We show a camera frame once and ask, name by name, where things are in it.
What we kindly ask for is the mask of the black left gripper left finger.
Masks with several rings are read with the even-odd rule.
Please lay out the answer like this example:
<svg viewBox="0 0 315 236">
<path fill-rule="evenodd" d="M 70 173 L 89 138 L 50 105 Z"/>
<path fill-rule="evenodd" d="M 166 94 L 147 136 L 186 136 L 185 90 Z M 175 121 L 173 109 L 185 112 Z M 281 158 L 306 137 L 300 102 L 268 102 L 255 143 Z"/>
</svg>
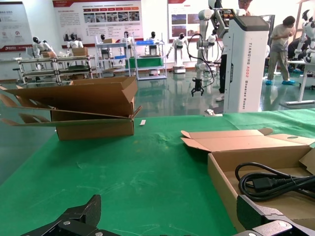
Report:
<svg viewBox="0 0 315 236">
<path fill-rule="evenodd" d="M 24 233 L 25 236 L 110 236 L 97 227 L 101 217 L 101 196 L 93 195 L 81 206 L 68 208 L 55 221 Z"/>
</svg>

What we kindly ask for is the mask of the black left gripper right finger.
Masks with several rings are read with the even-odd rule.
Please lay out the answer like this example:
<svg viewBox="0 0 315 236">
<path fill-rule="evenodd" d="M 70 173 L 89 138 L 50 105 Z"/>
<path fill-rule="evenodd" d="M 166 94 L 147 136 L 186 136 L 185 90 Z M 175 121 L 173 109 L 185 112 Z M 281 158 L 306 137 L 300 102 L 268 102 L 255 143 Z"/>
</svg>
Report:
<svg viewBox="0 0 315 236">
<path fill-rule="evenodd" d="M 245 195 L 236 202 L 237 217 L 244 231 L 239 236 L 313 236 L 315 231 L 294 223 L 275 208 L 259 206 Z"/>
</svg>

